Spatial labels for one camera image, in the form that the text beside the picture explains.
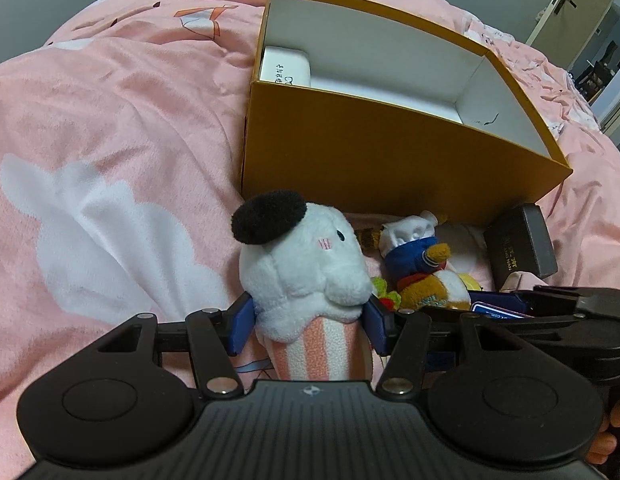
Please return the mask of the person's right hand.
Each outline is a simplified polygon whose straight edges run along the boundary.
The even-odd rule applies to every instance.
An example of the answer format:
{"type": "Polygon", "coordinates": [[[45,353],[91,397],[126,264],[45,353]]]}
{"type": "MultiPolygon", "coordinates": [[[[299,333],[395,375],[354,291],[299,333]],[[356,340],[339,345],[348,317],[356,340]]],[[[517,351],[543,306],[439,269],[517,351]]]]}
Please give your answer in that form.
{"type": "Polygon", "coordinates": [[[602,426],[600,426],[598,434],[588,450],[585,459],[587,463],[593,465],[604,464],[618,446],[618,439],[611,432],[610,428],[620,428],[620,400],[614,404],[610,414],[604,418],[602,426]]]}

